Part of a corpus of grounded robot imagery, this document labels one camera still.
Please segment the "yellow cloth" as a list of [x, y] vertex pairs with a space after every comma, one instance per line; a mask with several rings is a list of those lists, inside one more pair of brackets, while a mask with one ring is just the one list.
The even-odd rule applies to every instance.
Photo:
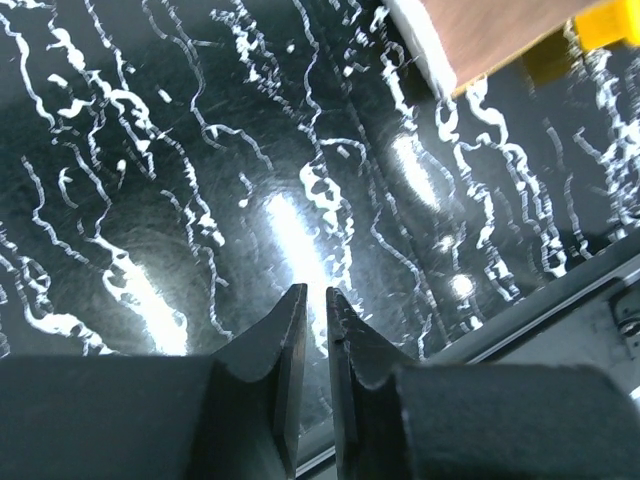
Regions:
[[435, 98], [461, 94], [572, 24], [591, 51], [623, 41], [639, 45], [637, 1], [385, 1], [391, 19]]

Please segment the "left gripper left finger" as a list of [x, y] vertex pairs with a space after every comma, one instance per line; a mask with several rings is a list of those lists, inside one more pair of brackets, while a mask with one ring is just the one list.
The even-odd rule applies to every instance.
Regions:
[[5, 479], [291, 479], [307, 288], [211, 355], [1, 363]]

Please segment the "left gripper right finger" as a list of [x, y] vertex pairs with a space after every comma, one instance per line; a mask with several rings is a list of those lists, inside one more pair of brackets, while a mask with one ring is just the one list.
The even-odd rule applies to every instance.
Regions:
[[589, 366], [425, 365], [326, 292], [341, 479], [635, 479], [639, 414]]

